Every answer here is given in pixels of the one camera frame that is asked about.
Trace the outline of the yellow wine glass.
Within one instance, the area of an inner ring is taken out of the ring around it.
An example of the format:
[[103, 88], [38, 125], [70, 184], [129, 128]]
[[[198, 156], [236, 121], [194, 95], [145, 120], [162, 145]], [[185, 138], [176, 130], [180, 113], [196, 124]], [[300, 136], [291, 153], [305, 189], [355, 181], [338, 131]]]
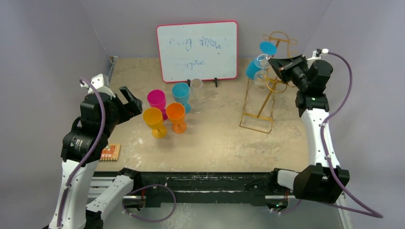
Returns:
[[151, 107], [144, 111], [143, 120], [152, 130], [155, 138], [164, 138], [167, 134], [167, 128], [163, 124], [163, 115], [160, 109]]

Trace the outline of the pink wine glass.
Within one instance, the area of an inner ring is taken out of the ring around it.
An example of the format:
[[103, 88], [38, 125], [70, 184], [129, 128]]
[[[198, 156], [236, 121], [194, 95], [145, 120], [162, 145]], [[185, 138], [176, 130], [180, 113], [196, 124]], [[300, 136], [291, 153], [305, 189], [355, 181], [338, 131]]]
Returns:
[[147, 100], [151, 107], [158, 108], [162, 112], [163, 120], [167, 120], [165, 93], [159, 89], [152, 90], [148, 93]]

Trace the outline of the clear wine glass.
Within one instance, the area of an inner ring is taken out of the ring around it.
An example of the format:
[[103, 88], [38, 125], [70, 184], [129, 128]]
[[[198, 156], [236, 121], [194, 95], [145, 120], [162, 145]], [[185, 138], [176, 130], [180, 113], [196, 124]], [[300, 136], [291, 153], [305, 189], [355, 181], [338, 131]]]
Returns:
[[203, 82], [201, 79], [195, 78], [190, 82], [191, 90], [191, 106], [195, 113], [201, 113], [203, 111]]
[[271, 67], [269, 60], [271, 55], [261, 54], [256, 57], [254, 60], [255, 66], [258, 68], [254, 75], [255, 82], [264, 82], [267, 78], [267, 71]]

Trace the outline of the orange wine glass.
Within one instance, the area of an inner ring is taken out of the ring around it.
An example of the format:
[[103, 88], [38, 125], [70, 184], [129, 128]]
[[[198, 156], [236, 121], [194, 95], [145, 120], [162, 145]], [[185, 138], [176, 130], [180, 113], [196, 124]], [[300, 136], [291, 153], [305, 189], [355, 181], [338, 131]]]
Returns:
[[180, 103], [171, 103], [167, 106], [166, 115], [172, 123], [173, 132], [182, 134], [186, 131], [185, 114], [185, 108]]

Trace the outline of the light blue wine glass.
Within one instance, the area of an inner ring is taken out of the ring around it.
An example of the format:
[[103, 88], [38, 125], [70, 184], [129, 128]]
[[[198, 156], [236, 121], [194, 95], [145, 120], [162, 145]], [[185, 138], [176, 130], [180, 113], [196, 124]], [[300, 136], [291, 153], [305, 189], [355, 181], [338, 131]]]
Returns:
[[188, 103], [190, 98], [190, 88], [186, 83], [177, 83], [172, 88], [172, 95], [177, 103], [184, 106], [185, 112], [188, 114], [191, 111], [191, 106]]

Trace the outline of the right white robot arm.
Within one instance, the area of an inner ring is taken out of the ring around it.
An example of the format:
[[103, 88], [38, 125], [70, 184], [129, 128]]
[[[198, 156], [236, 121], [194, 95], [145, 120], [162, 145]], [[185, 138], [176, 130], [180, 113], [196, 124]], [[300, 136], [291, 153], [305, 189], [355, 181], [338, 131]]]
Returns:
[[298, 89], [296, 108], [305, 126], [309, 165], [301, 172], [275, 169], [277, 176], [268, 181], [268, 188], [280, 194], [286, 188], [297, 199], [333, 204], [350, 180], [334, 153], [328, 124], [329, 102], [324, 93], [333, 67], [324, 60], [308, 64], [304, 55], [288, 59], [269, 59], [277, 76]]

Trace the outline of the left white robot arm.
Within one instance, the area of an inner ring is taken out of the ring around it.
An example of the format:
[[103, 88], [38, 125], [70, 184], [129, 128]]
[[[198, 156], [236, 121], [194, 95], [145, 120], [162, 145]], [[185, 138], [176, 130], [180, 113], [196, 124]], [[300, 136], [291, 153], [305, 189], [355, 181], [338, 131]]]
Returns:
[[116, 94], [103, 92], [88, 94], [81, 102], [81, 115], [63, 138], [62, 183], [49, 229], [101, 229], [107, 215], [125, 194], [141, 192], [142, 182], [135, 178], [137, 172], [122, 169], [112, 186], [87, 203], [95, 169], [114, 128], [142, 113], [142, 101], [126, 86], [119, 90], [126, 104]]

